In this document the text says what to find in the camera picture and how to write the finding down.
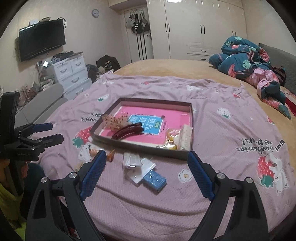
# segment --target black flat screen tv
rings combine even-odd
[[[19,30],[21,61],[32,59],[66,44],[62,19],[37,23]]]

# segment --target floral comforter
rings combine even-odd
[[[231,36],[214,54],[209,63],[220,72],[244,80],[257,88],[257,94],[266,104],[291,119],[285,106],[286,96],[280,91],[280,81],[272,71],[267,52],[249,40]]]

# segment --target dark red hair clip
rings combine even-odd
[[[142,123],[135,123],[128,126],[125,126],[118,130],[111,139],[120,140],[123,138],[126,138],[131,135],[141,135],[143,134],[142,131],[144,131],[144,128],[142,127]]]

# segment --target blue label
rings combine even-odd
[[[128,121],[133,124],[141,122],[144,128],[143,133],[153,135],[159,135],[163,122],[161,117],[152,115],[131,115]]]

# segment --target blue tissue pack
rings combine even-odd
[[[150,170],[144,177],[143,182],[152,189],[159,192],[166,185],[166,178],[159,175],[157,172]]]

